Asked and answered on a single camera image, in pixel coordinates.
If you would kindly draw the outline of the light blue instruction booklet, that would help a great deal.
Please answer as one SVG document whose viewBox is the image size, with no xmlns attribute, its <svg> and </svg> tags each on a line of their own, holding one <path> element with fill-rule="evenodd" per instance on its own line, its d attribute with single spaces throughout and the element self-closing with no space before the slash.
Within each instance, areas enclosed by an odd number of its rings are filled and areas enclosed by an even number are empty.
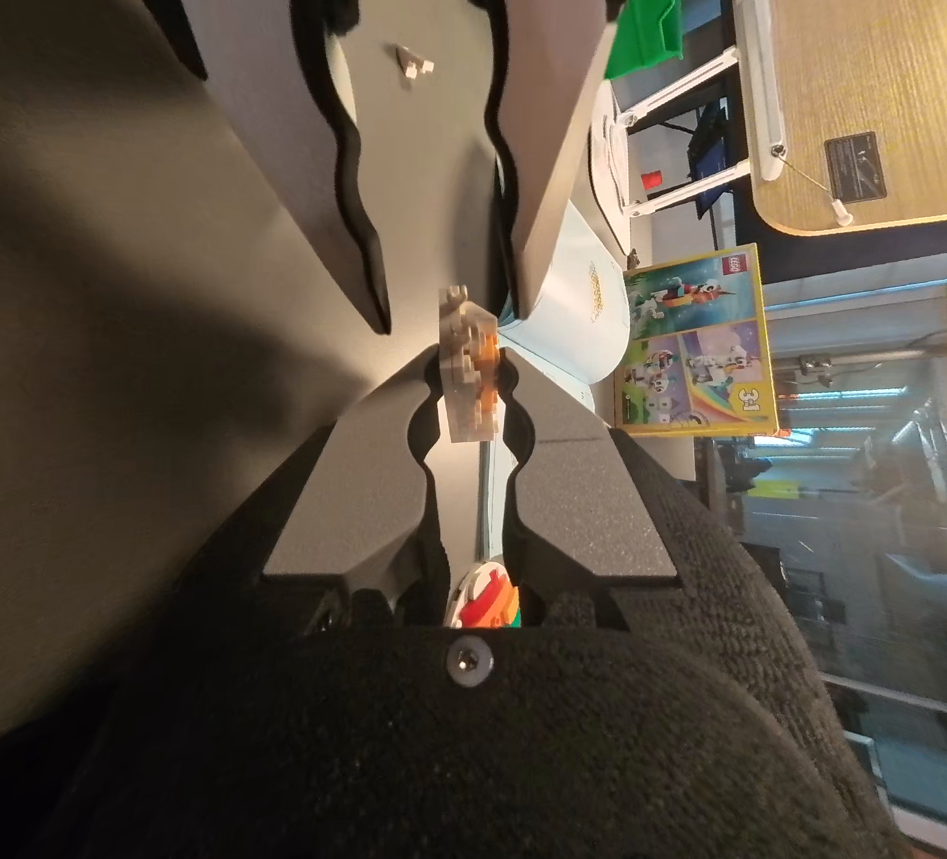
<svg viewBox="0 0 947 859">
<path fill-rule="evenodd" d="M 524 356 L 549 379 L 595 411 L 591 386 L 617 367 L 630 336 L 623 270 L 572 203 L 568 203 L 539 298 L 526 319 L 501 320 L 499 435 L 482 453 L 481 548 L 486 560 L 503 557 L 504 507 L 514 460 L 503 439 L 502 360 L 506 349 Z"/>
</svg>

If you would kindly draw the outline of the blue screen device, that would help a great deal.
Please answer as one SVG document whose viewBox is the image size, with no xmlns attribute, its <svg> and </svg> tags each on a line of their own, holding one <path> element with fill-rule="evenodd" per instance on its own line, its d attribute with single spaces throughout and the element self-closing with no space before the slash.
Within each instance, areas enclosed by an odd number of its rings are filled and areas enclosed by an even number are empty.
<svg viewBox="0 0 947 859">
<path fill-rule="evenodd" d="M 728 109 L 721 99 L 704 105 L 688 144 L 689 174 L 701 181 L 728 168 Z"/>
</svg>

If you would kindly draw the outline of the large dark display screen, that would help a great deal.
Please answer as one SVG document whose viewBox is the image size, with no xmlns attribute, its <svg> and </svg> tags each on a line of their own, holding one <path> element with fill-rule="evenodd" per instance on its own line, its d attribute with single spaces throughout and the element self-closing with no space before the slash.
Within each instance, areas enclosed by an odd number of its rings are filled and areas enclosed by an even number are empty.
<svg viewBox="0 0 947 859">
<path fill-rule="evenodd" d="M 802 237 L 757 224 L 743 240 L 758 247 L 765 284 L 917 260 L 946 252 L 946 223 Z"/>
</svg>

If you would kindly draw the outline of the white orange toy brick model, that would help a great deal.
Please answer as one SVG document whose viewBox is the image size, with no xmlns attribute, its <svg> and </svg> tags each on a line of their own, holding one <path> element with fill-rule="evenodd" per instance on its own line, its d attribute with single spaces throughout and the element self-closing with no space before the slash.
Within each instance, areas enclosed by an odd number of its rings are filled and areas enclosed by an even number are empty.
<svg viewBox="0 0 947 859">
<path fill-rule="evenodd" d="M 439 291 L 438 361 L 453 443 L 491 442 L 500 426 L 501 365 L 496 316 L 468 297 L 465 286 Z"/>
</svg>

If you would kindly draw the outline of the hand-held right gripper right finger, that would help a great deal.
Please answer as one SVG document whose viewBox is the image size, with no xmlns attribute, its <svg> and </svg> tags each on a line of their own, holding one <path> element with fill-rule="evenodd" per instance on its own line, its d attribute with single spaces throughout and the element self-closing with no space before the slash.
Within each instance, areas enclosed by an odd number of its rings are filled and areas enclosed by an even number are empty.
<svg viewBox="0 0 947 859">
<path fill-rule="evenodd" d="M 675 588 L 677 570 L 605 422 L 509 348 L 502 399 L 514 460 L 503 557 L 514 581 L 542 600 Z"/>
</svg>

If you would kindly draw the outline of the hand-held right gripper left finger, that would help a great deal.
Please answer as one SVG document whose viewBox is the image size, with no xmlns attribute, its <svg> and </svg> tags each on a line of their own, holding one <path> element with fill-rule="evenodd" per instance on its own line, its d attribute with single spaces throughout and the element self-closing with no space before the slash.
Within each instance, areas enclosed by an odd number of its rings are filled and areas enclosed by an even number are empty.
<svg viewBox="0 0 947 859">
<path fill-rule="evenodd" d="M 424 348 L 342 414 L 263 571 L 348 598 L 380 592 L 408 616 L 443 616 L 451 571 L 427 457 L 440 439 L 438 347 Z"/>
</svg>

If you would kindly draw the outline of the small white toy brick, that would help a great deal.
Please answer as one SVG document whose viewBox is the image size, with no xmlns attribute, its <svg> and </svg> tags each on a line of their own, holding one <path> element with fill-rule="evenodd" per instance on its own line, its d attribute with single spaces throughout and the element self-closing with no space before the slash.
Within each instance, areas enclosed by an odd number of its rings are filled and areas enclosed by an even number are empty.
<svg viewBox="0 0 947 859">
<path fill-rule="evenodd" d="M 409 86 L 431 76 L 435 70 L 432 60 L 421 57 L 405 46 L 396 45 L 394 54 L 398 68 Z"/>
</svg>

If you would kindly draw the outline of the yellow toy set box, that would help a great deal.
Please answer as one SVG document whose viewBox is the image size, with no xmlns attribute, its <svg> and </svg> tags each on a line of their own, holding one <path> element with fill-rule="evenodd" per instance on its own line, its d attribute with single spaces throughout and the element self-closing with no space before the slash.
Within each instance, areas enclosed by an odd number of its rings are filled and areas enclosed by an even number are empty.
<svg viewBox="0 0 947 859">
<path fill-rule="evenodd" d="M 772 437 L 775 382 L 757 246 L 626 271 L 630 336 L 613 374 L 633 437 Z"/>
</svg>

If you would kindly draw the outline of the wooden book stand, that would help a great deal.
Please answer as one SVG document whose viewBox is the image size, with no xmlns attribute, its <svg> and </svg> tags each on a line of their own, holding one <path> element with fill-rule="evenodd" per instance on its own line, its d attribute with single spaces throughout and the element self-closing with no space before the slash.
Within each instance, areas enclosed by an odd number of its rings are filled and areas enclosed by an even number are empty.
<svg viewBox="0 0 947 859">
<path fill-rule="evenodd" d="M 622 250 L 631 226 L 749 178 L 765 224 L 819 237 L 945 221 L 946 0 L 732 0 L 736 44 L 619 112 L 602 84 L 593 196 Z M 649 199 L 628 131 L 739 70 L 748 157 Z"/>
</svg>

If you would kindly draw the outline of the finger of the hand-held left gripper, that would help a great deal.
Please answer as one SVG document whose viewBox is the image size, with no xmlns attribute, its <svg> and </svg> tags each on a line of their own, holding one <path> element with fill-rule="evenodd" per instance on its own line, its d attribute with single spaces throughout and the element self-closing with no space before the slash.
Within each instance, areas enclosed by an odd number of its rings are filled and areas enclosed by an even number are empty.
<svg viewBox="0 0 947 859">
<path fill-rule="evenodd" d="M 536 308 L 627 0 L 478 0 L 490 23 L 484 126 L 514 316 Z"/>
<path fill-rule="evenodd" d="M 382 242 L 359 185 L 362 140 L 341 40 L 358 0 L 182 0 L 207 85 L 331 278 L 390 333 Z"/>
</svg>

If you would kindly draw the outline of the rainbow toy brick piece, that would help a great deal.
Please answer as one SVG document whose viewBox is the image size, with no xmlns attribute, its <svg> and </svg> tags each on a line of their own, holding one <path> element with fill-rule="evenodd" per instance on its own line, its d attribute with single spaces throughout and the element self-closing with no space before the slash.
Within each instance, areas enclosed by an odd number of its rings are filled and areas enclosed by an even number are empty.
<svg viewBox="0 0 947 859">
<path fill-rule="evenodd" d="M 448 603 L 450 629 L 500 629 L 522 626 L 519 588 L 497 560 L 482 561 L 460 581 Z"/>
</svg>

